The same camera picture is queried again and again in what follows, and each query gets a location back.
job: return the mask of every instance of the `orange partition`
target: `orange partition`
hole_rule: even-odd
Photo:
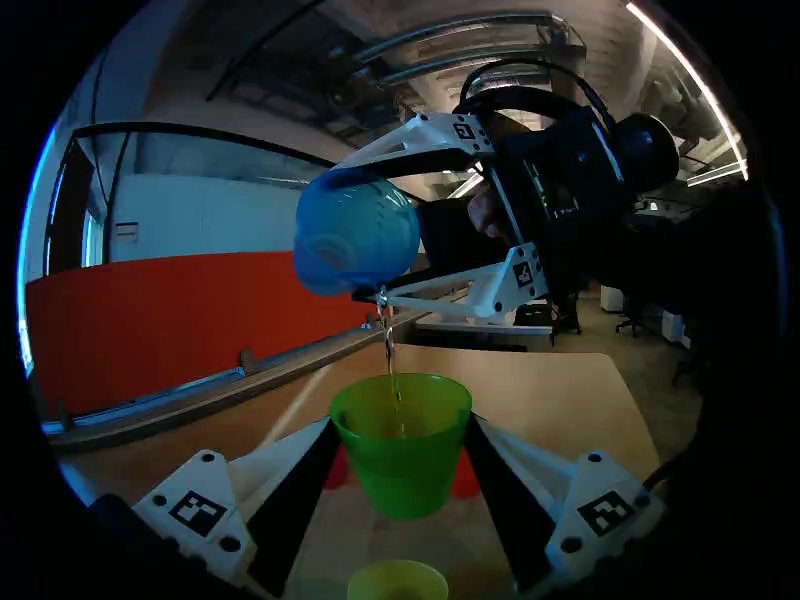
[[[118,405],[357,327],[371,308],[321,297],[291,252],[204,254],[65,271],[27,285],[28,330],[51,416]]]

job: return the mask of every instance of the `hand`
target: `hand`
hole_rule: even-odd
[[[475,229],[491,238],[500,238],[507,246],[511,246],[505,208],[488,185],[483,184],[478,189],[469,201],[467,212]]]

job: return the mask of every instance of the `ceiling pipe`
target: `ceiling pipe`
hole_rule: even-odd
[[[463,54],[453,54],[442,58],[437,58],[425,63],[412,65],[402,71],[391,73],[378,80],[379,85],[397,85],[405,83],[409,79],[445,71],[463,65],[482,65],[487,62],[508,58],[548,58],[553,62],[561,59],[585,59],[585,46],[528,46],[525,48],[507,48],[498,50],[496,48],[474,50]]]
[[[461,31],[469,31],[471,29],[482,28],[490,25],[544,25],[554,26],[562,31],[568,31],[569,26],[560,17],[555,17],[550,11],[514,11],[502,12],[484,15],[474,15],[469,17],[453,17],[426,25],[418,29],[413,29],[383,40],[373,46],[364,48],[360,52],[353,55],[357,61],[367,63],[375,60],[382,54],[389,50],[393,50],[399,46],[418,42],[433,37],[442,35],[451,35]]]

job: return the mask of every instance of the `ceiling light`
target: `ceiling light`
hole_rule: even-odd
[[[461,196],[466,194],[468,191],[470,191],[472,188],[478,185],[481,181],[483,181],[483,176],[478,173],[475,173],[475,175],[473,175],[472,177],[467,179],[464,183],[462,183],[455,192],[450,194],[448,198],[461,198]]]
[[[689,62],[683,53],[678,50],[678,47],[675,45],[675,43],[667,37],[666,33],[661,31],[658,25],[656,25],[650,19],[650,17],[644,14],[633,2],[630,2],[625,8],[633,13],[637,19],[639,19],[650,31],[656,35],[659,40],[661,40],[661,42],[669,49],[669,51],[672,52],[672,55],[678,60],[678,62],[683,65],[683,68],[686,69],[687,73],[689,73],[689,76],[697,84],[697,87],[700,88],[700,92],[703,94],[706,102],[708,102],[708,105],[711,107],[714,116],[717,117],[717,121],[719,121],[722,131],[725,132],[725,137],[728,139],[728,144],[730,144],[730,147],[736,156],[736,162],[739,163],[739,169],[741,170],[745,180],[747,180],[747,162],[745,161],[744,156],[742,156],[739,146],[736,144],[731,125],[728,123],[727,117],[722,112],[716,97],[711,91],[711,88],[709,88],[708,85],[706,85],[706,82],[700,78],[700,74],[695,70],[695,68],[692,66],[692,63]]]
[[[720,177],[727,177],[728,175],[733,175],[735,173],[742,173],[742,172],[743,171],[739,166],[739,163],[730,163],[729,165],[725,165],[724,167],[718,167],[711,171],[700,173],[700,175],[689,177],[689,179],[686,180],[686,186],[692,187],[694,185],[700,185],[701,183],[706,183],[707,181],[713,181],[714,179],[719,179]]]

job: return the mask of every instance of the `water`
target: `water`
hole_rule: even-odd
[[[406,425],[400,416],[400,408],[403,397],[400,393],[400,384],[394,376],[394,333],[392,330],[392,316],[394,309],[389,306],[389,299],[386,297],[386,288],[382,287],[378,293],[378,317],[383,326],[383,343],[386,347],[386,371],[389,373],[389,382],[392,388],[392,403],[394,405],[394,415],[397,422],[398,437],[406,437]]]

